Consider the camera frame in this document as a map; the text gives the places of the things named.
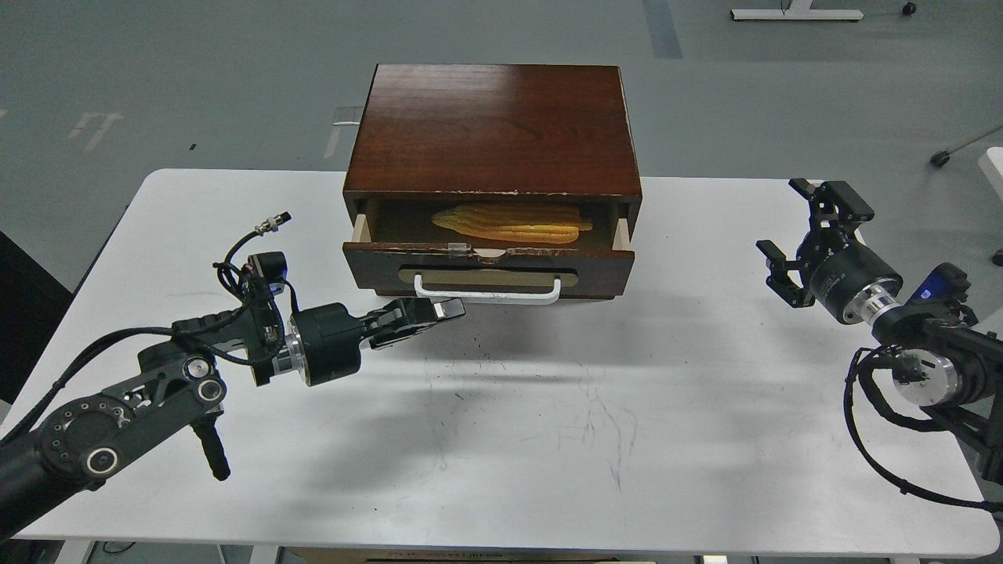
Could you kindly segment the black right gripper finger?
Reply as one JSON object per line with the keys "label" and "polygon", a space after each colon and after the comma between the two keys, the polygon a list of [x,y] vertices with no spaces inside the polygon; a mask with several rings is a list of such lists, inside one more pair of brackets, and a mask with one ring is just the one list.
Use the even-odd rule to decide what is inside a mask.
{"label": "black right gripper finger", "polygon": [[809,204],[807,235],[817,243],[853,242],[860,225],[874,220],[874,209],[845,181],[816,185],[807,179],[789,179],[788,185]]}
{"label": "black right gripper finger", "polygon": [[813,306],[816,297],[810,293],[806,287],[798,286],[793,282],[789,272],[798,271],[798,262],[789,261],[773,240],[757,240],[756,249],[766,257],[766,267],[768,276],[766,285],[773,289],[775,293],[788,306],[798,309]]}

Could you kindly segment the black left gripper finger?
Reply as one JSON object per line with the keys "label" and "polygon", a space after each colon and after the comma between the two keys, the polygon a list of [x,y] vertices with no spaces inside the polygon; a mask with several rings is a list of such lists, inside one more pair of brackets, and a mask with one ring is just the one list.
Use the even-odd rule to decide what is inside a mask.
{"label": "black left gripper finger", "polygon": [[437,324],[438,321],[392,321],[390,324],[373,322],[370,324],[370,349],[387,349],[394,343],[403,342]]}
{"label": "black left gripper finger", "polygon": [[434,301],[430,298],[404,297],[391,300],[367,314],[367,329],[375,331],[418,330],[465,316],[465,304],[459,298]]}

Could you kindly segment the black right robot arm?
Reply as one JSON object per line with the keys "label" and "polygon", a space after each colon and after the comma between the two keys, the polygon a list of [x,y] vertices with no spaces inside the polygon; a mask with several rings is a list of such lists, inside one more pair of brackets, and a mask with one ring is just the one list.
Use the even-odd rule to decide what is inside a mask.
{"label": "black right robot arm", "polygon": [[855,421],[855,391],[889,424],[920,433],[949,432],[978,456],[982,479],[1001,482],[1001,339],[975,330],[970,282],[957,266],[932,269],[906,301],[903,279],[857,236],[874,210],[843,181],[791,179],[809,207],[809,228],[795,257],[772,240],[756,246],[766,258],[766,285],[788,306],[814,303],[839,324],[866,324],[877,345],[858,349],[845,376],[842,413],[857,452],[903,495],[999,513],[1000,502],[969,501],[927,490],[893,474],[867,452]]}

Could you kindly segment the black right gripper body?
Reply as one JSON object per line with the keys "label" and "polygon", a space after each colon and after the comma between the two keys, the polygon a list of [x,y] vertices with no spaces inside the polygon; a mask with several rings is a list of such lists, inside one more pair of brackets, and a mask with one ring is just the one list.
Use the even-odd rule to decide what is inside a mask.
{"label": "black right gripper body", "polygon": [[843,325],[869,324],[874,315],[862,311],[864,301],[874,294],[893,300],[903,285],[900,273],[850,235],[805,236],[798,247],[798,272],[803,284],[798,306],[820,302]]}

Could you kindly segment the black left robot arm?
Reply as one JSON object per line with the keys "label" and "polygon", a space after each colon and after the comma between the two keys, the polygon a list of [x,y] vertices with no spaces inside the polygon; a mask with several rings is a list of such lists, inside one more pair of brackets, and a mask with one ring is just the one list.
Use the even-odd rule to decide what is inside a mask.
{"label": "black left robot arm", "polygon": [[[362,316],[341,303],[301,309],[292,299],[291,313],[284,316],[275,298],[291,291],[285,255],[254,254],[243,266],[235,265],[234,257],[290,218],[272,215],[215,262],[216,279],[239,307],[101,336],[3,436],[3,541],[83,490],[99,489],[184,428],[200,440],[212,475],[228,479],[230,466],[215,427],[228,392],[216,365],[221,360],[250,368],[256,385],[290,372],[305,385],[321,385],[358,372],[363,349],[386,349],[465,315],[458,298],[405,297]],[[138,375],[51,408],[57,393],[90,361],[140,335],[160,336],[161,342],[139,351]]]}

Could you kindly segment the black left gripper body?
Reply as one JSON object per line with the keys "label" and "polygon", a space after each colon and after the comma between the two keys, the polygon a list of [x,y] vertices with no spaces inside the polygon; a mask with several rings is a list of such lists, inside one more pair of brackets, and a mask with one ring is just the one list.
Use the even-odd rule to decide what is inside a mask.
{"label": "black left gripper body", "polygon": [[294,312],[290,318],[297,358],[308,388],[344,378],[359,371],[361,343],[376,332],[381,310],[355,317],[340,302]]}

